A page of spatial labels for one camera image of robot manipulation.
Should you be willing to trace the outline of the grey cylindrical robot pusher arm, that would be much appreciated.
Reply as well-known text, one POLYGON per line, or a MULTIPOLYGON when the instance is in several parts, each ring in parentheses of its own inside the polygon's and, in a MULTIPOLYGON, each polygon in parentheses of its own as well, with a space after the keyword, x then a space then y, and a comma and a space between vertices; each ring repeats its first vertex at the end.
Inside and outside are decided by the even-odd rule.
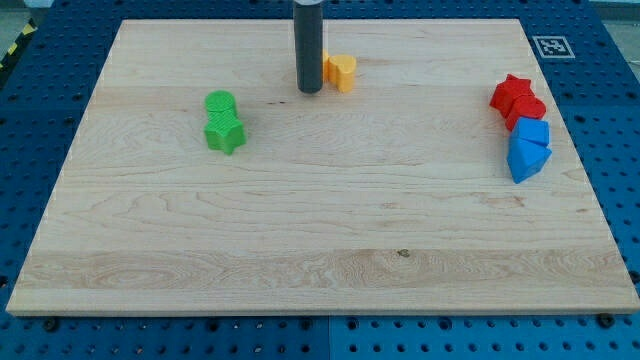
POLYGON ((314 94, 323 86, 322 0, 293 1, 294 40, 298 89, 314 94))

